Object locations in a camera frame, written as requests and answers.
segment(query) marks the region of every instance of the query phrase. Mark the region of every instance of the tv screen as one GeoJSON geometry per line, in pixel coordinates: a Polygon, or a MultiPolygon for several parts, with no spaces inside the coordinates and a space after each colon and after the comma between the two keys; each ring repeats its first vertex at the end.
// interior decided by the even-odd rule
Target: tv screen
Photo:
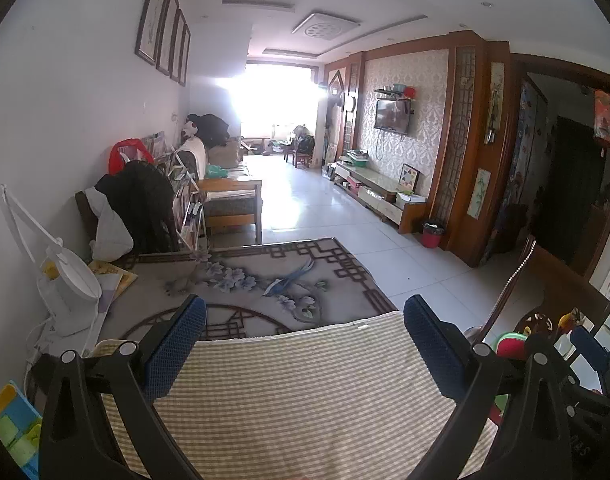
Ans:
{"type": "Polygon", "coordinates": [[[374,127],[380,130],[406,134],[409,127],[410,102],[407,100],[376,101],[376,120],[374,127]]]}

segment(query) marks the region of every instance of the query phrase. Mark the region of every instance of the sofa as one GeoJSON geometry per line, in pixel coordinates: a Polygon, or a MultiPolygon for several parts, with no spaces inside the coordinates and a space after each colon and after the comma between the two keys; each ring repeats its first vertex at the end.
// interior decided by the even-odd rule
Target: sofa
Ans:
{"type": "Polygon", "coordinates": [[[198,137],[187,139],[178,150],[183,164],[196,177],[203,194],[208,229],[255,224],[256,244],[261,244],[262,180],[254,179],[240,158],[240,137],[231,138],[226,146],[207,150],[198,137]],[[207,165],[227,170],[227,178],[206,178],[207,165]]]}

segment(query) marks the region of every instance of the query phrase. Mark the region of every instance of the checkered cloth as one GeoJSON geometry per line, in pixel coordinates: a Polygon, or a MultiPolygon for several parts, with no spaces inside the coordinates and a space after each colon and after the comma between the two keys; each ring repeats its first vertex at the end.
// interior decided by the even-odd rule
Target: checkered cloth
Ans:
{"type": "MultiPolygon", "coordinates": [[[[95,354],[116,345],[102,342],[95,354]]],[[[112,397],[104,404],[128,465],[146,474],[112,397]]],[[[205,480],[403,480],[454,406],[439,393],[401,312],[198,342],[168,396],[155,402],[205,480]]],[[[463,475],[480,468],[495,433],[488,421],[463,475]]]]}

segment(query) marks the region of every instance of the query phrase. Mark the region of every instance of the red bag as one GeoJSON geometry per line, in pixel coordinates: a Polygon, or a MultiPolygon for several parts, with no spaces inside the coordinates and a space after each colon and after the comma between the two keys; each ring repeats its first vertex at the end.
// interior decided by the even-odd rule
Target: red bag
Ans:
{"type": "Polygon", "coordinates": [[[126,153],[130,160],[147,160],[150,164],[154,163],[154,157],[147,151],[145,144],[140,139],[125,139],[121,142],[116,142],[109,154],[108,173],[110,175],[118,173],[125,167],[125,161],[120,156],[121,151],[126,153]]]}

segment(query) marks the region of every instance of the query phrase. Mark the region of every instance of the square ceiling lamp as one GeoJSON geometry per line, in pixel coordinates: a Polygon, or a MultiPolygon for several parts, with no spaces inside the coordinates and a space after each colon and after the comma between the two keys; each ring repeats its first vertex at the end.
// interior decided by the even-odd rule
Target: square ceiling lamp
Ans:
{"type": "Polygon", "coordinates": [[[309,38],[316,38],[317,40],[332,41],[338,36],[359,26],[360,23],[353,22],[352,20],[345,20],[343,18],[337,18],[336,16],[330,16],[329,14],[314,12],[301,22],[301,24],[291,33],[304,34],[309,38]]]}

